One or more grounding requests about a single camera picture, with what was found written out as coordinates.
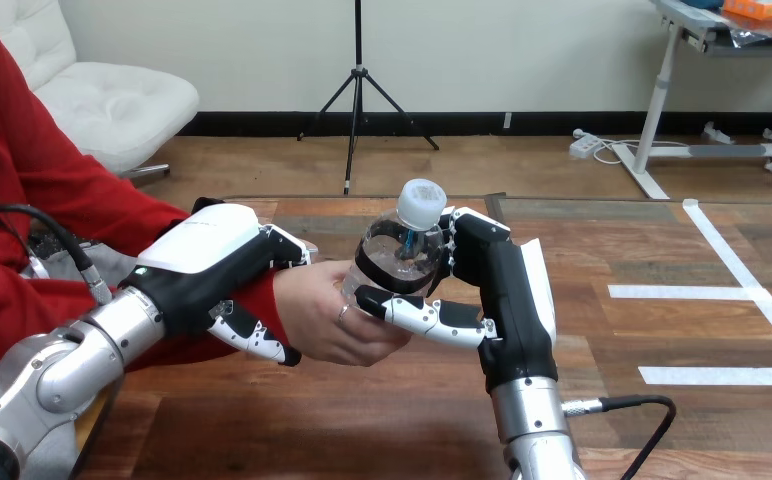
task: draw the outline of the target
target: human hand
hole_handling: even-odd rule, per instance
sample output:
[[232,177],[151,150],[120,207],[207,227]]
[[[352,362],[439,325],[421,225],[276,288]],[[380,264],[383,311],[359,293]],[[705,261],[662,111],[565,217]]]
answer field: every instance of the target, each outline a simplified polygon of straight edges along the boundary
[[323,262],[278,272],[274,299],[292,347],[314,360],[369,367],[409,342],[411,334],[350,308],[334,287],[351,262]]

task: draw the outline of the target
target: white armchair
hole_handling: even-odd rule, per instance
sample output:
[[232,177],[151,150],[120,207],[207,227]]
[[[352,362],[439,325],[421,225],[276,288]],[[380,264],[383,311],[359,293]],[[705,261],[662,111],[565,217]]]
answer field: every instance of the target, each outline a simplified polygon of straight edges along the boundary
[[0,0],[0,38],[80,151],[117,175],[168,173],[167,165],[136,167],[197,113],[189,82],[141,67],[77,62],[58,0]]

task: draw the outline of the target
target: black cable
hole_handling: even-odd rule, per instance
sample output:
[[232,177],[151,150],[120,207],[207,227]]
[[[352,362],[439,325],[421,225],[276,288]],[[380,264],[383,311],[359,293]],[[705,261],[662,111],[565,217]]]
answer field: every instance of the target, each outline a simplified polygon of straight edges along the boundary
[[6,230],[7,232],[11,233],[12,236],[14,236],[16,240],[18,240],[18,243],[21,244],[21,248],[23,248],[25,252],[31,253],[29,245],[27,245],[27,242],[25,242],[24,239],[21,238],[21,234],[18,233],[18,230],[15,228],[15,225],[12,225],[12,222],[4,221],[2,218],[0,218],[0,227]]
[[80,272],[83,272],[93,266],[91,259],[88,255],[86,255],[86,252],[80,248],[80,244],[77,243],[77,240],[73,237],[73,235],[68,233],[67,230],[56,223],[56,220],[51,218],[50,215],[30,205],[0,205],[0,213],[7,212],[23,213],[45,224],[45,226],[48,227],[56,236],[56,239],[59,241],[59,243],[65,247],[68,255],[70,255],[74,260],[74,264],[77,266],[77,270]]
[[654,450],[654,447],[657,446],[657,444],[663,438],[663,435],[669,431],[669,427],[672,426],[672,422],[677,415],[677,407],[671,398],[664,397],[662,395],[629,395],[625,397],[613,398],[602,397],[598,400],[601,402],[601,405],[604,406],[605,412],[609,412],[610,410],[618,410],[621,408],[638,407],[646,403],[664,405],[669,409],[669,411],[666,412],[666,416],[663,417],[663,421],[660,422],[660,426],[658,426],[657,430],[654,431],[654,434],[651,435],[648,443],[642,447],[642,450],[639,451],[639,455],[636,456],[636,458],[633,460],[633,463],[630,464],[630,467],[628,467],[627,471],[624,473],[624,475],[622,475],[622,480],[630,480],[634,475],[636,475],[636,472],[639,471],[639,468],[642,466],[642,464],[645,463],[645,459],[648,458],[648,455],[651,454],[651,451]]

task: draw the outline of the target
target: wall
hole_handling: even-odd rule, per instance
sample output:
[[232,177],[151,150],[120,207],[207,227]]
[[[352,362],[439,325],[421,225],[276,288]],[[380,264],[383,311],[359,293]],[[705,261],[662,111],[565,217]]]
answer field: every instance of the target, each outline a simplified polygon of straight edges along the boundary
[[[316,111],[354,63],[351,0],[62,3],[81,60],[182,76],[204,111]],[[666,38],[647,0],[363,1],[365,65],[417,112],[644,111]],[[668,110],[772,112],[772,60],[684,46],[675,79]]]

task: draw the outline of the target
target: bottle cap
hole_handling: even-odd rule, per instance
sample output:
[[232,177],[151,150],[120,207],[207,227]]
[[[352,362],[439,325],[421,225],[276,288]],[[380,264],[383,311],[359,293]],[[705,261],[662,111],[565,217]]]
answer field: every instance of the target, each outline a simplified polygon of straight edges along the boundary
[[413,230],[430,230],[439,223],[447,202],[439,185],[421,178],[410,180],[398,198],[398,218]]

